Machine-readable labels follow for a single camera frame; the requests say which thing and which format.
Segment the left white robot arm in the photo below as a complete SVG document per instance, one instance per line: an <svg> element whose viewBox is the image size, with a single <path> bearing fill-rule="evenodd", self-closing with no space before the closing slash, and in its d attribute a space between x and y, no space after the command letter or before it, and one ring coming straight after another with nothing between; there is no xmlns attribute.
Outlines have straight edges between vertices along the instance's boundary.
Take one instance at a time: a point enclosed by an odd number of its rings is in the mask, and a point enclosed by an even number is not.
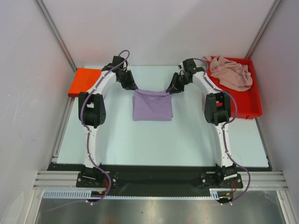
<svg viewBox="0 0 299 224"><path fill-rule="evenodd" d="M78 96L78 118L86 136L86 154L80 173L93 187L101 185L106 177L105 171L101 168L101 159L96 155L96 138L107 116L104 97L116 82L119 82L125 90L138 89L128 68L127 58L120 55L114 56L112 62L102 68L102 74L95 84L89 90L80 92Z"/></svg>

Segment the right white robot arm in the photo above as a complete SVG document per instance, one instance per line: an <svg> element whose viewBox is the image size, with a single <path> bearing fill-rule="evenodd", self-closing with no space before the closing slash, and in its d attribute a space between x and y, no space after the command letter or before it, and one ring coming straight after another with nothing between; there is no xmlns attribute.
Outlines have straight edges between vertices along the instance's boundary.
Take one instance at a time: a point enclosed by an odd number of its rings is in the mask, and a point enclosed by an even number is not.
<svg viewBox="0 0 299 224"><path fill-rule="evenodd" d="M237 177L236 163L232 159L228 137L228 125L236 118L231 116L232 95L218 88L208 77L206 61L199 59L206 66L203 68L196 65L196 60L189 58L178 66L179 72L174 73L166 91L170 94L181 93L186 85L193 83L205 94L204 117L211 125L217 150L213 183L227 187Z"/></svg>

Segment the purple t-shirt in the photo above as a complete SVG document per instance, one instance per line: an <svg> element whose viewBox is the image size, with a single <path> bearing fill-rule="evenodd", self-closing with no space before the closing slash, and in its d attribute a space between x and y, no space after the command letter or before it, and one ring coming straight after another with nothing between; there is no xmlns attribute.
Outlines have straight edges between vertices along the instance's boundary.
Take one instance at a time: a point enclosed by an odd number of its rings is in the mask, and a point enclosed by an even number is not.
<svg viewBox="0 0 299 224"><path fill-rule="evenodd" d="M172 121L172 95L166 91L135 90L134 121Z"/></svg>

